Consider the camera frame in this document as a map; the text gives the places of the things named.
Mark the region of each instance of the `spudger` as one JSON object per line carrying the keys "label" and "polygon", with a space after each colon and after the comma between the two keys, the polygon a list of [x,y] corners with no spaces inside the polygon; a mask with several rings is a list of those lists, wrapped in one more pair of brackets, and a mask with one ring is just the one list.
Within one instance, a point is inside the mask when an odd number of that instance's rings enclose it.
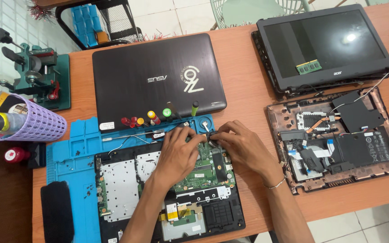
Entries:
{"label": "spudger", "polygon": [[181,116],[176,111],[176,108],[173,106],[172,102],[167,102],[167,105],[168,105],[169,109],[175,114],[176,118],[182,120]]}
{"label": "spudger", "polygon": [[117,138],[125,138],[125,137],[129,137],[129,136],[133,136],[133,135],[140,136],[140,135],[145,135],[145,134],[150,134],[150,133],[161,133],[161,132],[165,132],[165,130],[164,129],[159,129],[159,130],[155,130],[155,131],[138,133],[138,134],[132,134],[132,135],[125,135],[125,136],[121,136],[121,137],[108,137],[108,138],[102,139],[102,142],[111,141],[111,140],[114,140],[114,139],[117,139]]}

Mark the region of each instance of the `person's left hand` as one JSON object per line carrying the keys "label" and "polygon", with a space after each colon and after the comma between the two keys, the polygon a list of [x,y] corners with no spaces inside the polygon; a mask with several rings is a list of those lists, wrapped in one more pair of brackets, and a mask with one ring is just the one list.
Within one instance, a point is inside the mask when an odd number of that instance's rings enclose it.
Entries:
{"label": "person's left hand", "polygon": [[[187,135],[192,139],[185,142]],[[189,128],[175,128],[165,135],[159,162],[151,176],[159,183],[170,189],[183,180],[195,167],[200,142],[206,143],[205,136],[196,134]]]}

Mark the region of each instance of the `asus logo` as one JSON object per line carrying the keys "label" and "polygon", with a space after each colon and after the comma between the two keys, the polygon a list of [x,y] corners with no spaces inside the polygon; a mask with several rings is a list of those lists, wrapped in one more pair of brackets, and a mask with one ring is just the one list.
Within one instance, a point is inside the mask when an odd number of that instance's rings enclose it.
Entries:
{"label": "asus logo", "polygon": [[154,82],[154,81],[165,80],[166,77],[167,77],[167,75],[166,76],[158,76],[158,77],[154,77],[154,78],[149,78],[148,82],[150,83],[150,82]]}

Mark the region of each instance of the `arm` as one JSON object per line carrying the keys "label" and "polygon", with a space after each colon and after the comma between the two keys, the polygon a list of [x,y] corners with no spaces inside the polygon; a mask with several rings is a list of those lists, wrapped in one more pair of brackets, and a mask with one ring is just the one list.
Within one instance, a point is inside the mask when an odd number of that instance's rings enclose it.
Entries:
{"label": "arm", "polygon": [[314,243],[305,218],[286,183],[269,189],[278,185],[284,179],[284,174],[280,164],[268,152],[258,135],[235,120],[221,126],[211,139],[218,140],[233,162],[247,166],[262,177],[280,243]]}
{"label": "arm", "polygon": [[[192,139],[186,143],[187,135]],[[120,243],[151,241],[166,193],[194,169],[199,154],[197,145],[206,141],[205,136],[196,135],[189,127],[175,128],[166,134],[157,167],[145,182],[142,196]]]}

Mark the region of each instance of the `purple plastic basket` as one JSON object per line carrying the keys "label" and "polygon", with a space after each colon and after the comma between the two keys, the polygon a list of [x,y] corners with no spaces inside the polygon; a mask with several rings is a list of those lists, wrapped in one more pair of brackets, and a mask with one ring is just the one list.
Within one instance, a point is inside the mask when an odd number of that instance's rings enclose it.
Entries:
{"label": "purple plastic basket", "polygon": [[25,101],[28,118],[22,128],[10,137],[0,141],[55,141],[67,131],[66,120],[17,94],[11,94]]}

